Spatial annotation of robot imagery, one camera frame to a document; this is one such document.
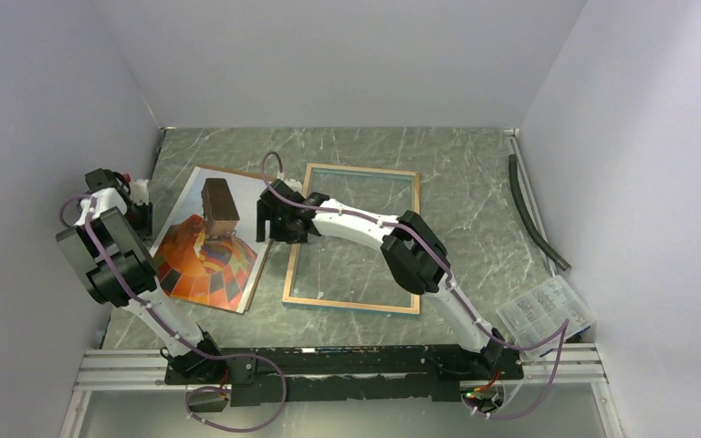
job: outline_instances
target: hot air balloon picture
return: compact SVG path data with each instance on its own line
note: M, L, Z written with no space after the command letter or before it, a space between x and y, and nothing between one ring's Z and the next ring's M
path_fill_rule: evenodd
M257 175L196 167L152 248L170 297L243 313L269 242L256 242Z

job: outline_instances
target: marble table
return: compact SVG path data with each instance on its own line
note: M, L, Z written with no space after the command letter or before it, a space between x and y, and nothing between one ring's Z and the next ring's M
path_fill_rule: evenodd
M287 177L300 181L308 162L419 172L422 216L445 243L455 274L471 302L502 332L505 328L496 314L497 307L549 276L515 210L507 180L509 152L503 131L497 129L167 130L152 176L155 234L195 165L258 172L261 156L270 150L283 157ZM274 161L267 170L275 174ZM392 193L375 196L390 197ZM182 301L178 305L210 331L221 347L455 342L450 328L427 303L417 317L284 307L281 296L288 255L288 245L271 246L251 308L244 315ZM347 276L361 263L344 262L332 266L337 276ZM161 342L143 323L114 309L104 349L160 346Z

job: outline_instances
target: empty wooden picture frame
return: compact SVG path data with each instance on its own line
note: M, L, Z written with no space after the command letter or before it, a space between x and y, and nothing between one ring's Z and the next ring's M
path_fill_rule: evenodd
M420 213L418 172L309 163L302 192L377 214ZM379 249L337 237L311 236L291 247L283 302L403 315L421 310L420 296L396 284Z

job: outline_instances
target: wall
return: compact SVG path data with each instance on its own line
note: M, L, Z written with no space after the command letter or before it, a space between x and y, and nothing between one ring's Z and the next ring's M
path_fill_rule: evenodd
M0 437L58 436L105 322L55 244L83 175L148 175L158 130L87 0L0 1Z
M590 0L522 135L626 432L701 436L701 2Z
M585 0L96 0L162 126L518 127Z

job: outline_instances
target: black pipe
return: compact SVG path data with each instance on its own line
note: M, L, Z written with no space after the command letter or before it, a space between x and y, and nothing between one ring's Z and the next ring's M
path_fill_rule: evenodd
M569 270L570 264L565 258L562 257L562 255L555 251L555 248L549 246L547 241L544 240L544 237L539 233L539 230L537 230L536 226L533 224L533 219L531 219L528 208L525 206L525 198L522 196L522 189L519 185L518 156L514 153L509 155L509 190L512 191L512 199L515 200L515 207L518 209L522 224L525 226L525 231L528 232L528 235L533 240L533 243L541 248L541 251L544 251L544 254L555 262L555 265L557 265L561 270Z

